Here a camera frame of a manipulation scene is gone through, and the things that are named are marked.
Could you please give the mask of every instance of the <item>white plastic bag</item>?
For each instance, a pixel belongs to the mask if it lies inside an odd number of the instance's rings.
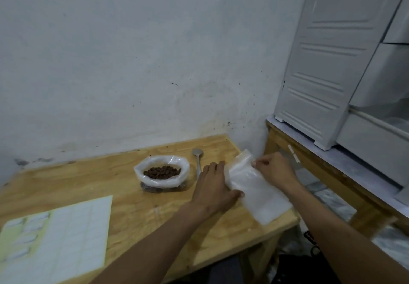
[[[288,211],[292,204],[251,166],[253,160],[255,158],[248,150],[238,155],[225,168],[225,183],[230,189],[244,192],[241,203],[261,225],[266,225]]]
[[[152,167],[162,167],[164,165],[170,165],[175,168],[181,169],[179,175],[168,178],[167,180],[154,180],[146,175],[144,171],[149,170]],[[189,175],[190,164],[186,158],[177,156],[152,156],[146,157],[139,164],[133,167],[136,176],[142,183],[148,186],[156,188],[174,188],[181,185]]]

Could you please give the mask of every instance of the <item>white wall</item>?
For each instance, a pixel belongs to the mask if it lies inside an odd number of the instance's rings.
[[[303,2],[0,0],[3,178],[217,133],[259,154]]]

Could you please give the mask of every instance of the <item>person's left hand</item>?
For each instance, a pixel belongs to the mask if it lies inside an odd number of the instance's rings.
[[[203,168],[196,183],[191,204],[199,207],[206,217],[230,209],[244,193],[229,190],[223,173],[225,162],[211,163]]]

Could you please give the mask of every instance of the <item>plywood tabletop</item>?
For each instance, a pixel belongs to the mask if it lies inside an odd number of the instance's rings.
[[[113,195],[105,257],[105,266],[108,266],[190,200],[196,181],[196,159],[191,155],[192,148],[203,150],[202,167],[212,161],[225,160],[228,163],[239,154],[227,135],[217,135],[23,170],[0,191],[0,226],[28,214]],[[181,192],[160,194],[143,192],[133,167],[149,155],[171,154],[186,157],[190,162],[186,188]],[[270,224],[261,226],[238,202],[225,214],[213,216],[199,227],[165,280],[186,275],[267,240],[296,225],[298,220],[296,212],[291,209]],[[94,272],[70,282],[87,282],[95,275]]]

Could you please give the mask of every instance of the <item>spoon handle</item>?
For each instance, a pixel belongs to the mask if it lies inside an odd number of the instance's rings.
[[[202,172],[202,167],[200,166],[199,156],[196,156],[196,159],[197,159],[197,179],[196,179],[196,180],[198,180],[198,179],[199,179],[199,175],[200,175],[200,173]]]

